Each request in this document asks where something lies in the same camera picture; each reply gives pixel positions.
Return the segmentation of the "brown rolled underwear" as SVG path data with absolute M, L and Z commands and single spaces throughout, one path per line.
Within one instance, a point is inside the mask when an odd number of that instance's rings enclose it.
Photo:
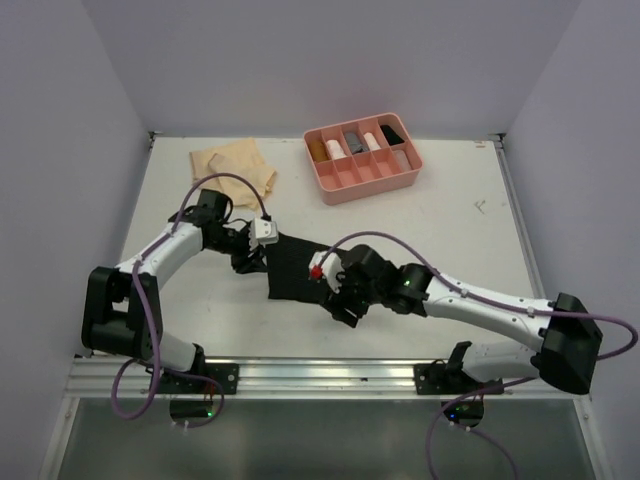
M 314 163 L 321 163 L 329 160 L 325 145 L 322 141 L 312 141 L 309 144 L 309 151 Z

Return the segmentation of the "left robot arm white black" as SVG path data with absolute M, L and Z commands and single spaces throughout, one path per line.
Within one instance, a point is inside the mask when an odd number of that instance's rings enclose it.
M 208 379 L 203 348 L 168 333 L 163 327 L 160 290 L 192 257 L 205 250 L 228 255 L 239 274 L 262 272 L 254 228 L 245 220 L 231 228 L 231 199 L 204 190 L 198 202 L 168 219 L 166 227 L 140 253 L 114 267 L 89 275 L 81 341 L 84 347 L 173 370 L 185 392 L 201 390 Z

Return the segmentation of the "black rolled underwear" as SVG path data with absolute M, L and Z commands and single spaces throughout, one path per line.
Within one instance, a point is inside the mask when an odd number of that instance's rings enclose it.
M 381 124 L 380 129 L 389 146 L 400 145 L 405 142 L 405 139 L 401 135 L 399 135 L 390 125 Z

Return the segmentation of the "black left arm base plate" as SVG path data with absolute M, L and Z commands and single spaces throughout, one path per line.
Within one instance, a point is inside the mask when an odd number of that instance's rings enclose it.
M 240 365 L 228 361 L 214 361 L 197 365 L 196 369 L 179 372 L 164 369 L 157 389 L 167 395 L 235 395 L 240 379 Z

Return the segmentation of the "beige underwear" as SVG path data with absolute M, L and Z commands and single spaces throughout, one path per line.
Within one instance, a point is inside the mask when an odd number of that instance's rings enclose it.
M 189 157 L 193 183 L 211 174 L 231 173 L 247 180 L 262 200 L 273 190 L 277 172 L 266 163 L 253 138 L 192 151 Z M 227 195 L 236 207 L 260 208 L 255 194 L 239 180 L 217 177 L 204 182 L 200 188 Z

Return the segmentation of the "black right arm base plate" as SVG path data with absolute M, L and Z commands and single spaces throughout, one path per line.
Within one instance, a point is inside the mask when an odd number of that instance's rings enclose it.
M 490 394 L 501 395 L 501 379 L 478 382 L 462 370 L 463 355 L 471 347 L 470 341 L 458 342 L 447 360 L 436 359 L 413 365 L 413 380 L 418 395 L 462 395 L 483 388 L 492 388 Z

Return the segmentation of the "pink underwear cream waistband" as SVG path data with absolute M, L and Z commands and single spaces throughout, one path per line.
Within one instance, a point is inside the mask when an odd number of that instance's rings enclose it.
M 412 170 L 411 163 L 403 150 L 394 150 L 393 154 L 402 172 L 409 172 Z

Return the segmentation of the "pink divided organizer tray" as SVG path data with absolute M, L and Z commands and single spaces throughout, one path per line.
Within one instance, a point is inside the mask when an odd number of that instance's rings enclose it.
M 381 124 L 390 125 L 405 142 L 389 146 L 381 132 Z M 372 132 L 382 149 L 352 155 L 344 139 L 344 133 L 348 131 L 356 132 L 364 143 L 363 134 Z M 346 157 L 332 160 L 327 152 L 328 161 L 314 163 L 309 144 L 312 141 L 322 141 L 325 145 L 325 141 L 329 139 L 340 142 Z M 303 140 L 322 201 L 331 206 L 409 187 L 415 183 L 424 167 L 415 142 L 395 113 L 383 113 L 312 129 L 304 133 Z M 401 171 L 394 157 L 394 150 L 406 153 L 411 171 Z

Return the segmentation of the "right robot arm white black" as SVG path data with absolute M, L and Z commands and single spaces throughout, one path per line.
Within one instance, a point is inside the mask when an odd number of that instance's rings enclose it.
M 569 394 L 589 392 L 603 334 L 582 302 L 561 294 L 553 301 L 515 297 L 409 263 L 396 266 L 366 245 L 343 254 L 319 252 L 309 263 L 323 284 L 321 306 L 350 327 L 381 305 L 399 315 L 463 322 L 502 336 L 502 341 L 457 343 L 449 357 L 418 367 L 426 394 L 504 389 L 507 379 L 541 379 Z

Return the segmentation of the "grey rolled underwear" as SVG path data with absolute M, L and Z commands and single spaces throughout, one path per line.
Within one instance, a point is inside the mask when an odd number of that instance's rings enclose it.
M 344 139 L 352 155 L 368 152 L 367 145 L 360 139 L 356 132 L 348 131 L 344 133 Z

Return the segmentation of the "black underwear orange trim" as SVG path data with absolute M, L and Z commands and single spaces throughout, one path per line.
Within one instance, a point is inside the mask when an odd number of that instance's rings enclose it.
M 249 234 L 244 232 L 233 241 L 231 266 L 238 274 L 265 273 L 269 300 L 319 305 L 327 288 L 310 278 L 309 263 L 314 254 L 328 249 L 285 234 L 274 244 L 251 247 Z

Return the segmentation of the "aluminium table frame rail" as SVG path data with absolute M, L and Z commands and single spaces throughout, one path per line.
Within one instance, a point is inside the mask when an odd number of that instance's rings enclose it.
M 544 290 L 498 142 L 420 140 L 411 187 L 328 206 L 300 139 L 257 142 L 277 180 L 267 209 L 286 234 L 330 244 L 352 232 L 392 261 L 423 255 L 454 278 L 511 295 Z M 225 256 L 190 260 L 161 293 L 165 327 L 240 367 L 242 398 L 410 398 L 413 367 L 459 341 L 496 336 L 438 318 L 376 307 L 349 328 L 321 308 L 271 301 L 262 275 L 237 275 Z

